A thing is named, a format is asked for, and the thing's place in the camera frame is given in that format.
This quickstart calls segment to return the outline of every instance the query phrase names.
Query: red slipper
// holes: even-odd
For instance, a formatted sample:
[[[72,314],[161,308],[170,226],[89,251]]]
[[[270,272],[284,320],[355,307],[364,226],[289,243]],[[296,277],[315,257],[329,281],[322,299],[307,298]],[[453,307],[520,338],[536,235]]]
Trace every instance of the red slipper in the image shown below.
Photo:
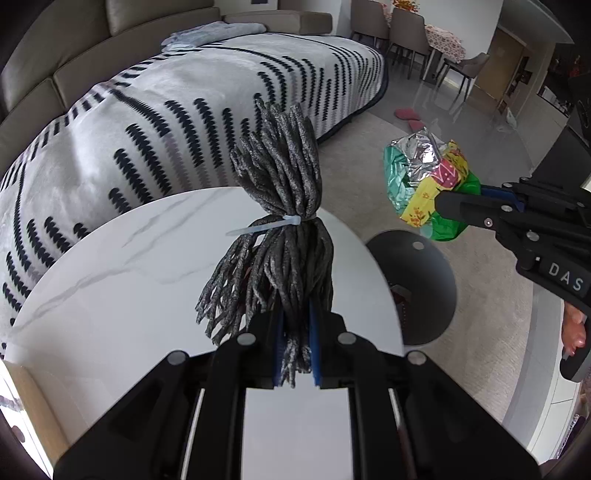
[[[394,115],[400,120],[420,120],[421,117],[412,108],[397,108]]]
[[[418,132],[419,130],[425,128],[425,124],[420,120],[409,120],[408,126],[411,128],[413,132]]]

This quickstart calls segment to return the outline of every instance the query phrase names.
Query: silver bolt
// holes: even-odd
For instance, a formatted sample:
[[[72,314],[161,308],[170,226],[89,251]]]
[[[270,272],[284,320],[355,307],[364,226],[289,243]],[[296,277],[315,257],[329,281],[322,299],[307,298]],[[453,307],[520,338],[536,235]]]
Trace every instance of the silver bolt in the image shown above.
[[[238,345],[249,346],[256,342],[256,337],[251,333],[241,333],[236,339]]]
[[[427,357],[424,353],[414,350],[407,355],[408,361],[413,365],[422,365],[427,361]]]
[[[166,360],[168,360],[168,363],[171,365],[180,365],[187,359],[187,357],[188,355],[182,350],[175,350],[168,354]]]
[[[343,332],[336,338],[341,345],[353,345],[357,337],[351,332]]]

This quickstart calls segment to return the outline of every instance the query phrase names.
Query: wooden door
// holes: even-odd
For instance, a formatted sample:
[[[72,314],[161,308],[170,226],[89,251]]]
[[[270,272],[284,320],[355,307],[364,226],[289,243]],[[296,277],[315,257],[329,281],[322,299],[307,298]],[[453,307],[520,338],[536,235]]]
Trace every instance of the wooden door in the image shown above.
[[[476,79],[476,85],[495,100],[501,100],[519,65],[523,45],[497,28],[488,53],[491,57]]]

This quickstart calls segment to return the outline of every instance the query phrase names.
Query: zip tie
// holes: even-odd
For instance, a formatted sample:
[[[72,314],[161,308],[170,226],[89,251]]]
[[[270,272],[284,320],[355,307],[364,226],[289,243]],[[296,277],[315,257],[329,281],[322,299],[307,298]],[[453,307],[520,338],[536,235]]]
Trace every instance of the zip tie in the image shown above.
[[[308,220],[312,220],[314,218],[316,218],[316,214],[304,221],[307,222]],[[284,225],[299,225],[301,222],[302,219],[299,215],[284,215],[283,220],[279,220],[278,222],[271,222],[266,223],[265,225],[255,225],[249,226],[247,228],[240,228],[238,230],[232,230],[231,232],[226,233],[226,236],[239,236],[246,235],[248,233],[265,232],[267,230],[271,230],[272,228],[279,228],[280,226]]]

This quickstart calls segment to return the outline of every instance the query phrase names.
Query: person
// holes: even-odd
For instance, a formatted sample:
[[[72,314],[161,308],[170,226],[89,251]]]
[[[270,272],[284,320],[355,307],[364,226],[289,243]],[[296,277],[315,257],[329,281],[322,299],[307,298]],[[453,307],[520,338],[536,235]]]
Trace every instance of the person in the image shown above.
[[[569,356],[573,356],[577,348],[585,346],[587,341],[584,320],[586,315],[568,302],[564,302],[562,320],[562,344]]]

